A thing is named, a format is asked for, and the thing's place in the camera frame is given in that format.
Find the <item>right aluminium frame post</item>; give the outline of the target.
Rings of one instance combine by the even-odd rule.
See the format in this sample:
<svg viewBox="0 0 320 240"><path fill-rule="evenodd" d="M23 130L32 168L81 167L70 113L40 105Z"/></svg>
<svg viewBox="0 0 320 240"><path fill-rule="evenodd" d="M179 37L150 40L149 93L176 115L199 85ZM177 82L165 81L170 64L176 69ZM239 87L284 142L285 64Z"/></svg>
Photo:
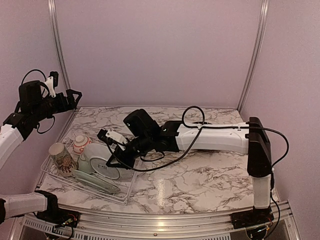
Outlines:
<svg viewBox="0 0 320 240"><path fill-rule="evenodd" d="M260 14L259 14L259 19L258 19L255 42L253 45L252 56L251 56L251 59L249 62L248 71L247 71L247 74L245 77L242 92L241 92L239 101L237 103L237 108L236 108L239 113L241 113L242 110L244 109L244 106L245 106L245 103L246 103L246 100L247 100L247 97L248 97L248 94L250 91L250 86L251 86L252 81L254 79L256 65L257 65L258 58L259 58L259 55L260 55L260 52L262 49L263 40L265 37L267 18L268 18L268 12L269 12L269 5L270 5L269 0L262 0L261 1Z"/></svg>

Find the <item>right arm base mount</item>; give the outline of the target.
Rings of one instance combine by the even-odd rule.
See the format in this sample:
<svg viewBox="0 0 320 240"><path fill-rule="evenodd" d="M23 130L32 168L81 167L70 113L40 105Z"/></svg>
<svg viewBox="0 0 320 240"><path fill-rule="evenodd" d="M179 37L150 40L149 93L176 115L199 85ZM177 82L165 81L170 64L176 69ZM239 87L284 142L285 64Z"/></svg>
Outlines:
<svg viewBox="0 0 320 240"><path fill-rule="evenodd" d="M234 229L248 228L274 220L271 207L255 208L250 210L234 212L230 215L231 224Z"/></svg>

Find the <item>front aluminium rail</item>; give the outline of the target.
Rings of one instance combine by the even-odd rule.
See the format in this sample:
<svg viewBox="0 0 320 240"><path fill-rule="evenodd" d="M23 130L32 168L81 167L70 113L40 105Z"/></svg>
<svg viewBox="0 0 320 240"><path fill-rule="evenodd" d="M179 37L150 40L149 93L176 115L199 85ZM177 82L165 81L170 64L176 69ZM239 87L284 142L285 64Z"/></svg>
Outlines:
<svg viewBox="0 0 320 240"><path fill-rule="evenodd" d="M33 214L15 220L12 240L42 240L47 236L75 240L252 240L266 233L269 240L299 240L300 234L287 202L272 206L273 220L235 227L232 211L196 214L134 214L82 211L74 228L55 228Z"/></svg>

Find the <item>white red small bowl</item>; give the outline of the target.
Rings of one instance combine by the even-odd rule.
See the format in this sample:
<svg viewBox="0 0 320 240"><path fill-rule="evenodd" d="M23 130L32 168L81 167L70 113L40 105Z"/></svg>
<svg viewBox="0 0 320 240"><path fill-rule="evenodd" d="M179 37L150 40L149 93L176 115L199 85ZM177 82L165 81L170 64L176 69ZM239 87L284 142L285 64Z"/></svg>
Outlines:
<svg viewBox="0 0 320 240"><path fill-rule="evenodd" d="M81 154L84 151L84 148L91 143L92 140L90 137L82 134L77 135L73 141L73 151L76 154Z"/></svg>

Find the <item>left aluminium frame post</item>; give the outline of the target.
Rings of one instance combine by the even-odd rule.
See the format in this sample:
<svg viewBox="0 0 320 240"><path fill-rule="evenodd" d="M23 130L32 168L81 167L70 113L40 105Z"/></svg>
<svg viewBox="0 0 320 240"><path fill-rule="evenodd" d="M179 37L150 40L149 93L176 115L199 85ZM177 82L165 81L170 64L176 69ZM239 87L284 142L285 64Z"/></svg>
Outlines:
<svg viewBox="0 0 320 240"><path fill-rule="evenodd" d="M62 77L63 85L66 90L71 89L71 83L68 76L68 71L65 63L65 58L63 54L63 48L61 43L60 31L59 31L59 23L58 23L58 16L57 16L57 9L56 9L56 1L55 0L48 0L48 13L49 13L49 20L51 25L51 31L53 35L53 43L57 55L57 61L59 65L60 74Z"/></svg>

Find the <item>aluminium frame post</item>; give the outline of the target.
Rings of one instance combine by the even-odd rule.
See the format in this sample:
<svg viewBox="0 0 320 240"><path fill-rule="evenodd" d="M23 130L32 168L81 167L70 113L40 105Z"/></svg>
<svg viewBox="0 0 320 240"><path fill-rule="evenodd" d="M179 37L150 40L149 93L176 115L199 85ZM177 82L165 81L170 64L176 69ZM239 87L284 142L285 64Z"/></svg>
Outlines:
<svg viewBox="0 0 320 240"><path fill-rule="evenodd" d="M252 81L254 79L256 65L257 65L258 58L259 58L259 55L260 55L260 52L262 49L263 40L265 37L267 18L268 18L268 12L269 12L269 5L270 5L269 0L262 0L261 1L260 14L259 14L259 19L258 19L255 42L253 45L252 56L251 56L251 59L249 62L248 71L247 71L247 74L245 77L242 92L241 92L239 101L237 103L237 108L236 108L239 113L241 113L242 110L244 109L244 106L245 106L245 103L246 103L246 100L247 100L247 97L248 97L248 94L250 91L250 86L251 86Z"/></svg>
<svg viewBox="0 0 320 240"><path fill-rule="evenodd" d="M56 1L55 0L48 0L48 13L49 13L49 20L51 25L51 31L53 35L53 43L57 55L57 61L59 65L60 74L62 77L63 85L66 90L71 89L71 83L68 76L68 71L65 63L65 58L63 54L63 48L61 43L60 31L59 31L59 23L58 23L58 16L57 16L57 9L56 9Z"/></svg>

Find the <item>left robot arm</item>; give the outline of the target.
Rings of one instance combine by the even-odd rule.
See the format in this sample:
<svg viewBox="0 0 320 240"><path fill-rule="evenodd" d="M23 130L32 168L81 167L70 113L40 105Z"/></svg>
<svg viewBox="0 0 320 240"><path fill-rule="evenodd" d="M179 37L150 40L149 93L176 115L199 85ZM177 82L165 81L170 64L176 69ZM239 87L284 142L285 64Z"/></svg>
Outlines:
<svg viewBox="0 0 320 240"><path fill-rule="evenodd" d="M67 89L55 93L55 81L49 77L45 82L33 80L18 88L19 102L13 113L0 128L0 165L4 166L12 153L24 142L39 123L53 119L56 114L75 110L82 97L80 91ZM65 213L58 206L56 195L37 190L32 193L1 195L0 221L35 213L36 217L58 223Z"/></svg>

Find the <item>large white plate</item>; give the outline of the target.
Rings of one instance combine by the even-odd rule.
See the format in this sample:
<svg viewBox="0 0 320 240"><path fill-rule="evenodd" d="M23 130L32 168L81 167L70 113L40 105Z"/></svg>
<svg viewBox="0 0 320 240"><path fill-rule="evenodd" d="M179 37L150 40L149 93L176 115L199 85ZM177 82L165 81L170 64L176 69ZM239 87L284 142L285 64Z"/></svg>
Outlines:
<svg viewBox="0 0 320 240"><path fill-rule="evenodd" d="M89 143L84 147L83 154L92 169L99 175L119 180L120 172L116 167L108 167L107 162L111 157L111 153L107 146L99 143Z"/></svg>

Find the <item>small pale green cup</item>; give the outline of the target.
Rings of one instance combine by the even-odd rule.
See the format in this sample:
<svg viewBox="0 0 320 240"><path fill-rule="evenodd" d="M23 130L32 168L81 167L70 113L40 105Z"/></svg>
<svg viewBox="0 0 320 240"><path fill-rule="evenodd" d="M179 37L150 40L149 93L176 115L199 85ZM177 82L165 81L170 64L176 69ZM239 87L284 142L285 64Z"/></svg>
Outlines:
<svg viewBox="0 0 320 240"><path fill-rule="evenodd" d="M78 158L78 170L87 174L92 174L94 172L90 162L86 159L83 153Z"/></svg>

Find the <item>pale green plate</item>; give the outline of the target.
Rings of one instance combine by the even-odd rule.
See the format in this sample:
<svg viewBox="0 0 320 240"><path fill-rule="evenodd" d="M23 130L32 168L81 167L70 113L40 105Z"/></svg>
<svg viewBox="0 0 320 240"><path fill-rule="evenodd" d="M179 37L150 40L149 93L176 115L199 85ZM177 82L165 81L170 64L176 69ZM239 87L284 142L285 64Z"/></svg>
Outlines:
<svg viewBox="0 0 320 240"><path fill-rule="evenodd" d="M104 181L88 173L73 169L72 174L75 177L77 182L87 187L93 188L97 191L100 191L106 194L116 194L121 191L120 188L115 186L114 184L111 184L107 181Z"/></svg>

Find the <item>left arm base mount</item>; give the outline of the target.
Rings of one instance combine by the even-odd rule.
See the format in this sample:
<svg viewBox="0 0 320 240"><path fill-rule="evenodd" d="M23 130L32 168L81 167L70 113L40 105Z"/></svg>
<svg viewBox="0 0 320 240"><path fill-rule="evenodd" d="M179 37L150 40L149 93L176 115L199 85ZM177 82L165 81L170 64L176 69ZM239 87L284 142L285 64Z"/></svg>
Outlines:
<svg viewBox="0 0 320 240"><path fill-rule="evenodd" d="M56 228L77 227L80 218L78 211L60 208L57 196L50 192L44 190L36 190L35 192L43 195L47 200L45 211L38 211L35 214L38 219L55 224Z"/></svg>

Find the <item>patterned beige tall cup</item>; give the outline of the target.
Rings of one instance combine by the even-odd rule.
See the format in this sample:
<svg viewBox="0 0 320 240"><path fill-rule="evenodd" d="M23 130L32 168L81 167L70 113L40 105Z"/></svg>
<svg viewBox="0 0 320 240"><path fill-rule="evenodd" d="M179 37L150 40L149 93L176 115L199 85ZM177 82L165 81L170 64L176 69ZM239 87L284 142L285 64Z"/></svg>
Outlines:
<svg viewBox="0 0 320 240"><path fill-rule="evenodd" d="M49 147L48 153L53 160L58 172L63 177L73 175L73 170L77 169L77 162L73 159L66 146L61 142L56 142Z"/></svg>

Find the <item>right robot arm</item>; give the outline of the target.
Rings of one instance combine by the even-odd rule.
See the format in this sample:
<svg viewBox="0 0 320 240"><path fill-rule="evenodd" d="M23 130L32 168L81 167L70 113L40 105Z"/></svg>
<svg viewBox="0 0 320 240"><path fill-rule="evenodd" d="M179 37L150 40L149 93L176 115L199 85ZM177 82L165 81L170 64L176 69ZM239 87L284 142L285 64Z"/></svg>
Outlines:
<svg viewBox="0 0 320 240"><path fill-rule="evenodd" d="M204 119L196 123L170 120L159 125L144 109L137 109L123 122L133 134L132 140L112 130L101 129L97 134L107 145L116 145L110 152L108 167L132 170L135 160L151 151L163 154L216 150L246 154L247 172L253 183L253 209L247 219L258 224L267 216L274 185L272 154L269 137L259 118L250 117L248 122L231 125L214 125Z"/></svg>

